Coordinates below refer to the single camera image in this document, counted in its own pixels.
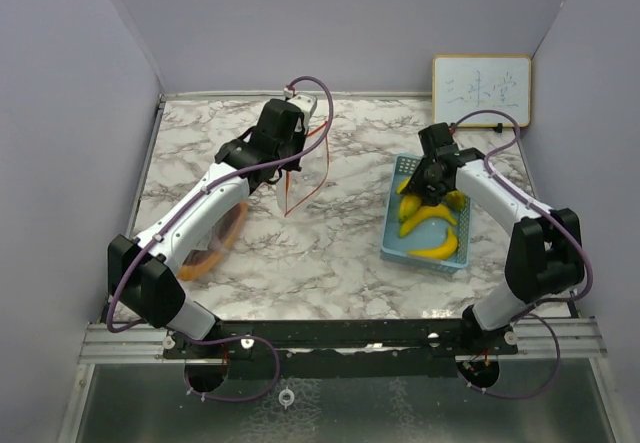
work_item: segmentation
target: gray floor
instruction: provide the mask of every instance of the gray floor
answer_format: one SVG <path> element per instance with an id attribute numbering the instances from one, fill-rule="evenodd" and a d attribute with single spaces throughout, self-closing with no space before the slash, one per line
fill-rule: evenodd
<path id="1" fill-rule="evenodd" d="M 548 377 L 551 365 L 503 363 L 495 389 L 535 388 Z M 182 371 L 181 365 L 98 367 L 79 441 L 613 441 L 588 360 L 563 361 L 556 385 L 528 401 L 478 395 L 456 378 L 288 380 L 278 387 L 288 385 L 296 395 L 286 411 L 277 401 L 278 390 L 255 403 L 201 403 L 186 396 Z M 259 384 L 242 382 L 243 394 Z"/>

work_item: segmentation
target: marble table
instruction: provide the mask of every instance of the marble table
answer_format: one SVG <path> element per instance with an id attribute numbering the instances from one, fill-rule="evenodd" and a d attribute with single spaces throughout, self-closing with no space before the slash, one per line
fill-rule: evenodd
<path id="1" fill-rule="evenodd" d="M 257 121 L 267 98 L 168 101 L 153 148 L 134 234 L 159 219 L 195 184 L 221 144 Z M 394 155 L 420 153 L 417 133 L 432 123 L 425 99 L 336 101 L 330 135 L 331 167 L 321 194 L 287 218 L 275 190 L 250 198 L 232 252 L 210 273 L 184 283 L 196 301 L 224 319 L 365 319 L 456 317 L 503 278 L 508 238 L 474 205 L 471 263 L 454 275 L 380 259 L 386 196 Z M 319 103 L 315 121 L 326 117 Z M 511 131 L 465 130 L 461 147 L 483 152 L 507 142 Z M 496 167 L 530 192 L 517 147 Z M 548 316 L 568 316 L 566 305 Z M 121 307 L 117 319 L 133 314 Z"/>

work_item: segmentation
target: marble tabletop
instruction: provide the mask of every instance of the marble tabletop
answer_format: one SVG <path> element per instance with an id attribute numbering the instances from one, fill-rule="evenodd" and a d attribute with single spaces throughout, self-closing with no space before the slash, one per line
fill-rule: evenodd
<path id="1" fill-rule="evenodd" d="M 168 101 L 135 219 L 134 234 L 158 220 L 201 177 L 221 144 L 253 126 L 267 98 Z M 326 117 L 320 101 L 314 121 Z M 428 99 L 338 99 L 326 186 L 300 214 L 283 217 L 263 186 L 232 251 L 210 273 L 183 282 L 193 299 L 224 319 L 365 319 L 460 316 L 503 278 L 509 240 L 473 206 L 471 263 L 454 275 L 380 259 L 394 155 L 420 154 L 417 133 L 432 123 Z M 463 130 L 461 147 L 483 152 L 511 131 Z M 495 165 L 525 191 L 517 147 Z M 566 305 L 541 314 L 567 316 Z M 133 318 L 120 307 L 119 320 Z"/>

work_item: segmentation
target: handwriting on whiteboard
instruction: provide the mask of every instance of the handwriting on whiteboard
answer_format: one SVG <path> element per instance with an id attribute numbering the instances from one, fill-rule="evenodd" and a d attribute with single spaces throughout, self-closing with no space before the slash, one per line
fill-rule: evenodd
<path id="1" fill-rule="evenodd" d="M 464 90 L 460 92 L 460 83 Z M 458 89 L 456 96 L 447 101 L 447 103 L 471 103 L 476 108 L 480 108 L 487 103 L 498 108 L 518 108 L 520 104 L 517 102 L 516 87 L 518 83 L 514 80 L 513 75 L 507 71 L 497 78 L 485 77 L 481 71 L 476 70 L 476 76 L 469 81 L 456 82 L 455 79 L 445 81 L 445 92 L 453 93 Z"/>

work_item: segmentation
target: blue plastic basket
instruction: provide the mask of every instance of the blue plastic basket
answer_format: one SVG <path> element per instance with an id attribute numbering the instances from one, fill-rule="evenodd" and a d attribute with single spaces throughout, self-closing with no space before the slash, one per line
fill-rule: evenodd
<path id="1" fill-rule="evenodd" d="M 457 212 L 452 211 L 453 217 L 458 221 L 454 227 L 458 237 L 458 249 L 448 260 L 434 260 L 411 256 L 407 252 L 422 248 L 435 248 L 444 243 L 449 223 L 441 218 L 429 218 L 409 233 L 404 238 L 398 237 L 400 222 L 398 221 L 398 208 L 402 195 L 396 194 L 396 188 L 403 180 L 413 174 L 420 158 L 415 155 L 399 154 L 393 165 L 391 188 L 387 198 L 387 213 L 384 218 L 384 231 L 382 236 L 382 249 L 380 257 L 385 260 L 421 266 L 436 271 L 455 273 L 466 268 L 469 264 L 469 246 L 471 243 L 471 201 L 467 198 L 464 208 Z"/>

